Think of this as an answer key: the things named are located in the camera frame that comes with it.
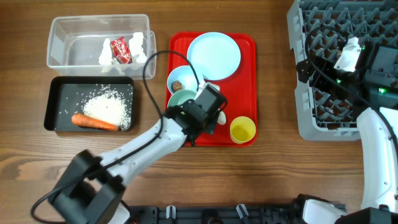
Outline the brown mushroom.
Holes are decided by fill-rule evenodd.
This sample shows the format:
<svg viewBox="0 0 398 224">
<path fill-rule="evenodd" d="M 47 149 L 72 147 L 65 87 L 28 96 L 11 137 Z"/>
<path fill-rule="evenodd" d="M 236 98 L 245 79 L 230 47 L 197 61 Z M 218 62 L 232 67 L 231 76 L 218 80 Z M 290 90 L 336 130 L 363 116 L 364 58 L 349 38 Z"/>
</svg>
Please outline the brown mushroom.
<svg viewBox="0 0 398 224">
<path fill-rule="evenodd" d="M 183 90 L 185 87 L 183 85 L 183 83 L 181 83 L 180 81 L 176 80 L 172 83 L 172 91 L 175 93 L 179 90 Z"/>
</svg>

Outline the white tissue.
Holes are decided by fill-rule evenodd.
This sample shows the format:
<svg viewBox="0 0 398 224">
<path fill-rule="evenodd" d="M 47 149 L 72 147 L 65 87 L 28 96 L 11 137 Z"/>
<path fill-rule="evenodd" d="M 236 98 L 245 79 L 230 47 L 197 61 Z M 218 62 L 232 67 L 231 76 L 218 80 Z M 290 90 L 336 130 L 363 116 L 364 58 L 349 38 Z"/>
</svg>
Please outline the white tissue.
<svg viewBox="0 0 398 224">
<path fill-rule="evenodd" d="M 113 56 L 113 52 L 110 47 L 110 42 L 112 40 L 105 39 L 103 42 L 103 49 L 98 59 L 100 65 L 114 65 L 121 64 Z M 143 43 L 144 34 L 142 32 L 135 32 L 131 39 L 126 41 L 127 46 L 131 51 L 132 63 L 141 64 L 147 61 L 147 56 L 144 53 Z"/>
</svg>

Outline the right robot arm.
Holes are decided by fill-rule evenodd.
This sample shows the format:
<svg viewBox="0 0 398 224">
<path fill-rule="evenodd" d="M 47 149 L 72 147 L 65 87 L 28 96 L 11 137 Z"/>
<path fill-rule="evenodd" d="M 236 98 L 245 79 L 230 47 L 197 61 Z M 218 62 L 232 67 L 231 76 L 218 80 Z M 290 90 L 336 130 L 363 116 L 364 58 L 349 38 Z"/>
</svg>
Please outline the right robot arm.
<svg viewBox="0 0 398 224">
<path fill-rule="evenodd" d="M 361 209 L 340 215 L 313 199 L 304 205 L 307 223 L 397 223 L 397 88 L 389 82 L 396 57 L 395 47 L 348 42 L 334 65 L 320 57 L 297 64 L 299 82 L 317 75 L 323 86 L 336 86 L 339 97 L 357 99 L 364 161 Z"/>
</svg>

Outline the light blue bowl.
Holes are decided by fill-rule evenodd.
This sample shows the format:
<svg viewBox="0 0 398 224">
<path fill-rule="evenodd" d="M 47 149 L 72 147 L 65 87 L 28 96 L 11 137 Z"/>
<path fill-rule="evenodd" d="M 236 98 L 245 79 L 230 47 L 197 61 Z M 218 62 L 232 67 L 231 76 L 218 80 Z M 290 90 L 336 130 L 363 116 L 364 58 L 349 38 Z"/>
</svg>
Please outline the light blue bowl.
<svg viewBox="0 0 398 224">
<path fill-rule="evenodd" d="M 192 68 L 189 65 L 182 65 L 173 69 L 167 78 L 167 88 L 169 92 L 173 95 L 172 83 L 174 81 L 180 81 L 184 85 L 184 90 L 198 91 L 198 83 L 204 81 L 203 75 L 200 72 L 196 72 L 194 75 Z"/>
</svg>

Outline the white rice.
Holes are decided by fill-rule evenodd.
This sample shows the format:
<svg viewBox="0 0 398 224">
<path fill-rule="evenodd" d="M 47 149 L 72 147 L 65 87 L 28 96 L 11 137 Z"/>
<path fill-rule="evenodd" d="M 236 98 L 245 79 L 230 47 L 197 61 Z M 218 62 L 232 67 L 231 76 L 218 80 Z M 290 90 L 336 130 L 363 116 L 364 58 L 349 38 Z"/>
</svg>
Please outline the white rice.
<svg viewBox="0 0 398 224">
<path fill-rule="evenodd" d="M 127 131 L 132 125 L 132 84 L 63 84 L 55 110 L 54 130 L 87 131 L 72 123 L 76 113 L 105 121 Z"/>
</svg>

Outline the green bowl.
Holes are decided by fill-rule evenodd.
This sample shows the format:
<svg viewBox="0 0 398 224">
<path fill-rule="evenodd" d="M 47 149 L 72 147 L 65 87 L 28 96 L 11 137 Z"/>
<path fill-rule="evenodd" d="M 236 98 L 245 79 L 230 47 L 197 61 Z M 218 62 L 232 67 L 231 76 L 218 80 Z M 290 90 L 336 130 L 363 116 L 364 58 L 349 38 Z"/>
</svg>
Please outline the green bowl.
<svg viewBox="0 0 398 224">
<path fill-rule="evenodd" d="M 187 100 L 194 100 L 197 93 L 193 90 L 179 90 L 169 99 L 167 107 L 181 105 Z"/>
</svg>

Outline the yellow cup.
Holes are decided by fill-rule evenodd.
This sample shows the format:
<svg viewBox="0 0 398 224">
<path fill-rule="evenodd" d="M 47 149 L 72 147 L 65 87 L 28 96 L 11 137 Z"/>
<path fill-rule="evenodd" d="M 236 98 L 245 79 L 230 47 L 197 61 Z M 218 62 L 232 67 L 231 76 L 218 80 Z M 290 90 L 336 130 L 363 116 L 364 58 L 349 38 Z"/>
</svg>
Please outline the yellow cup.
<svg viewBox="0 0 398 224">
<path fill-rule="evenodd" d="M 256 135 L 256 124 L 246 116 L 239 116 L 232 120 L 229 128 L 230 138 L 236 144 L 244 144 Z"/>
</svg>

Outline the orange carrot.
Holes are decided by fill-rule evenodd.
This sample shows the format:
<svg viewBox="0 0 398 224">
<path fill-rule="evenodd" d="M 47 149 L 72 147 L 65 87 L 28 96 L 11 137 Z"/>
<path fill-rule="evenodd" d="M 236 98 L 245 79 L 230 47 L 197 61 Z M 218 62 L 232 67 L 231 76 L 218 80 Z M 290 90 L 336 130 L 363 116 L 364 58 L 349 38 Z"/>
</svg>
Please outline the orange carrot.
<svg viewBox="0 0 398 224">
<path fill-rule="evenodd" d="M 102 129 L 106 131 L 119 131 L 118 126 L 89 117 L 81 113 L 74 114 L 71 118 L 71 121 L 74 125 L 84 128 Z"/>
</svg>

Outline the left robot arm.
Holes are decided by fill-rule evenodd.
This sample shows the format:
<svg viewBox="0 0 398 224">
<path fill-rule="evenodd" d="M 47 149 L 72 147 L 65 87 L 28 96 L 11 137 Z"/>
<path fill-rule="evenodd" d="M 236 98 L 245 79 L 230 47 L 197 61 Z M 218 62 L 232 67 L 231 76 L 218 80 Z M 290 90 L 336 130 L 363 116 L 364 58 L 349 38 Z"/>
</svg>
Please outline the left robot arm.
<svg viewBox="0 0 398 224">
<path fill-rule="evenodd" d="M 46 196 L 65 223 L 124 223 L 126 187 L 154 162 L 214 130 L 220 109 L 189 100 L 161 113 L 139 137 L 100 156 L 77 154 Z"/>
</svg>

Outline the red snack wrapper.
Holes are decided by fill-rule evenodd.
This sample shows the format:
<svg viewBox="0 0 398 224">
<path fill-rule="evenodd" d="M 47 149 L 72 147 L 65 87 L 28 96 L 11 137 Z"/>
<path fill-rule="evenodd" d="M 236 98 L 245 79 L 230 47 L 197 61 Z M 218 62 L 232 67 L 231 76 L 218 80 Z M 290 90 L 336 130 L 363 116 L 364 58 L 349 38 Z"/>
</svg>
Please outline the red snack wrapper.
<svg viewBox="0 0 398 224">
<path fill-rule="evenodd" d="M 110 47 L 113 52 L 113 56 L 121 64 L 132 63 L 131 51 L 127 46 L 124 37 L 120 37 L 110 42 Z"/>
</svg>

